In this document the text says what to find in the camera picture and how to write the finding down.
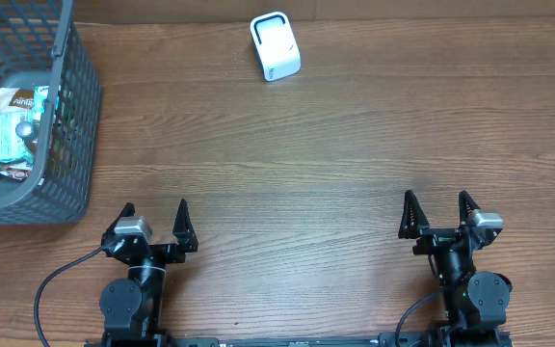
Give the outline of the beige Pantree snack pouch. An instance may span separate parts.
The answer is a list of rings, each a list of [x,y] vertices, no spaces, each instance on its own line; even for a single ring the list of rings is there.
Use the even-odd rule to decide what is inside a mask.
[[[40,113],[33,90],[0,89],[0,176],[23,181],[35,162]]]

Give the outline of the grey plastic mesh basket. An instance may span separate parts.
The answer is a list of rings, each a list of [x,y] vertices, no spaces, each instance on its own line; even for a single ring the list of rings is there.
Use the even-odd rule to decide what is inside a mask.
[[[46,86],[27,178],[0,176],[0,225],[64,224],[88,208],[101,85],[70,1],[0,1],[0,89]]]

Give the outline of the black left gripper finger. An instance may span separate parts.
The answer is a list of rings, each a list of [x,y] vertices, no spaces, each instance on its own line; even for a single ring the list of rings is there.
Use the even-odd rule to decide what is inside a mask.
[[[187,201],[182,199],[172,228],[172,234],[180,245],[195,245],[197,236],[194,232]]]
[[[114,233],[115,227],[119,220],[123,217],[131,217],[135,214],[135,206],[132,202],[128,202],[120,211],[116,219],[105,229],[105,235],[111,235]]]

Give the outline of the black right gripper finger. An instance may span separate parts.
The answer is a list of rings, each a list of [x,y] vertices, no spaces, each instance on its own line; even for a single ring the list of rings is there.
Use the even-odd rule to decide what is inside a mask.
[[[474,227],[475,217],[480,212],[479,205],[465,191],[459,193],[460,225],[462,227]]]
[[[417,239],[429,228],[430,224],[416,195],[412,190],[407,190],[404,195],[404,208],[398,237],[400,239]]]

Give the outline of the white barcode scanner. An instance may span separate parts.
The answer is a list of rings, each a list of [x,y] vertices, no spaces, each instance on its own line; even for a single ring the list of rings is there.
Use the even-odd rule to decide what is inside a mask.
[[[255,17],[250,23],[252,42],[267,82],[298,73],[301,53],[288,16],[271,12]]]

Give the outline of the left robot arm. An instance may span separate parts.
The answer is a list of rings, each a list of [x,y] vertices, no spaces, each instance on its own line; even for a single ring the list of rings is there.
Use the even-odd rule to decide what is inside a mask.
[[[102,234],[101,249],[127,266],[127,276],[103,289],[99,306],[104,316],[102,346],[173,346],[173,337],[160,327],[166,268],[183,263],[198,250],[187,201],[177,208],[171,243],[152,244],[152,229],[127,203]]]

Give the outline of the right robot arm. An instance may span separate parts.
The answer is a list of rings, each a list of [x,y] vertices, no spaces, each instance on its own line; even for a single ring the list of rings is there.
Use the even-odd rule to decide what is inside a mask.
[[[393,344],[406,338],[403,326],[419,307],[440,297],[445,319],[430,325],[413,346],[510,346],[510,335],[499,331],[513,290],[502,274],[479,272],[473,254],[499,236],[504,221],[499,213],[482,209],[466,192],[459,193],[460,219],[456,227],[432,227],[412,190],[404,194],[398,237],[412,239],[412,253],[428,258],[439,289],[415,302],[402,315]]]

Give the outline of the yellow Vim liquid bottle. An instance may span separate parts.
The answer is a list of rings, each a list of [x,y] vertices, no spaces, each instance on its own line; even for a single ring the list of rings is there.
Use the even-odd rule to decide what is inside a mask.
[[[38,130],[31,121],[20,121],[15,127],[15,134],[23,141],[34,141],[38,136]]]

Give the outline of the teal snack packet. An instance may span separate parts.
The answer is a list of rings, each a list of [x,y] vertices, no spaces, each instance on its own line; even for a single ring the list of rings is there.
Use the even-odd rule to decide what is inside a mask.
[[[38,136],[34,141],[23,141],[15,134],[15,127],[20,121],[31,121],[39,135],[40,119],[45,111],[43,102],[48,93],[48,86],[32,90],[0,88],[0,163],[34,163]]]

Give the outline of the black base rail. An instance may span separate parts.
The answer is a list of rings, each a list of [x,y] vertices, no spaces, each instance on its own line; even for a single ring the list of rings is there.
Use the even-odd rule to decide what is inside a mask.
[[[423,332],[400,333],[399,346],[514,346],[509,333],[500,333],[499,341],[493,343],[494,336],[482,336],[480,340],[468,341],[465,338],[456,342],[442,344],[429,334]],[[300,338],[268,338],[268,339],[234,339],[219,340],[215,337],[198,338],[168,338],[164,341],[154,339],[150,341],[86,341],[84,346],[173,346],[173,347],[394,347],[396,346],[394,333],[380,333],[378,336],[339,336],[339,337],[300,337]]]

